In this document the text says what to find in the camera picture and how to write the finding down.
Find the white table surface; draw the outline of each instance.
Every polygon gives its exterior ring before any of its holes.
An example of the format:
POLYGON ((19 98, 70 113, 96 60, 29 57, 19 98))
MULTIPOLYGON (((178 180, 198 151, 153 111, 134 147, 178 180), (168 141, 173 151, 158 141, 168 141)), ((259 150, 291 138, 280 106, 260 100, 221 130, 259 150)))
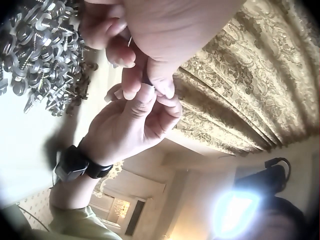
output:
POLYGON ((91 77, 89 98, 83 100, 78 117, 58 118, 45 110, 46 100, 27 114, 23 109, 28 94, 21 97, 8 87, 0 96, 0 202, 13 204, 33 193, 52 186, 47 141, 55 135, 64 144, 78 144, 94 116, 106 105, 107 90, 121 81, 121 69, 109 66, 104 51, 96 56, 99 69, 91 77), (72 128, 77 122, 76 131, 72 128))

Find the pile of screws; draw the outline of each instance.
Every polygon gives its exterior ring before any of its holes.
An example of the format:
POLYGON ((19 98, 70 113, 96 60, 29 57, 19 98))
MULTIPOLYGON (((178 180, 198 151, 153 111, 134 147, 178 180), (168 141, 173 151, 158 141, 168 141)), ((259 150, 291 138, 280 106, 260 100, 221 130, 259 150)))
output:
POLYGON ((30 94, 24 113, 46 99, 46 110, 61 117, 87 99, 88 73, 98 65, 85 63, 91 49, 70 24, 78 8, 73 0, 29 0, 0 33, 0 95, 8 86, 4 70, 14 94, 30 94))

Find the patterned drape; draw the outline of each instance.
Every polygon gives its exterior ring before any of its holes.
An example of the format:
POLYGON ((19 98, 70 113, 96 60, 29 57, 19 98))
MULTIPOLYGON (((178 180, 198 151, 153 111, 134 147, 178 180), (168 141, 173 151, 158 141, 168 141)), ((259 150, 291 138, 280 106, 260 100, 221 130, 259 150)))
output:
POLYGON ((293 1, 247 1, 175 74, 174 131, 245 155, 319 134, 319 28, 293 1))

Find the wrist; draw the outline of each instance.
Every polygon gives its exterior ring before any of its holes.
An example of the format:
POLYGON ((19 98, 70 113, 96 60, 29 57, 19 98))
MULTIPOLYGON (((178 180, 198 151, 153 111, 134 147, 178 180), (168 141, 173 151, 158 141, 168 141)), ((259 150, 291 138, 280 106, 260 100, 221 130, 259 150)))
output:
POLYGON ((79 143, 78 149, 80 152, 85 155, 87 158, 89 158, 91 161, 94 163, 100 165, 100 166, 110 166, 113 164, 110 158, 104 157, 101 158, 99 157, 99 152, 95 150, 94 147, 96 144, 93 141, 90 141, 88 138, 88 135, 86 135, 79 143))

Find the forearm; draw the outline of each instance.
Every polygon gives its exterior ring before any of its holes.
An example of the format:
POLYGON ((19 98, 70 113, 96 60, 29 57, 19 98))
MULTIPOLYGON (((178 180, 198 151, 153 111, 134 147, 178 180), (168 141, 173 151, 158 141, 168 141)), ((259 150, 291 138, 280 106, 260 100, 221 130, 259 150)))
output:
POLYGON ((70 182, 59 182, 51 189, 50 204, 64 210, 84 208, 98 181, 84 174, 70 182))

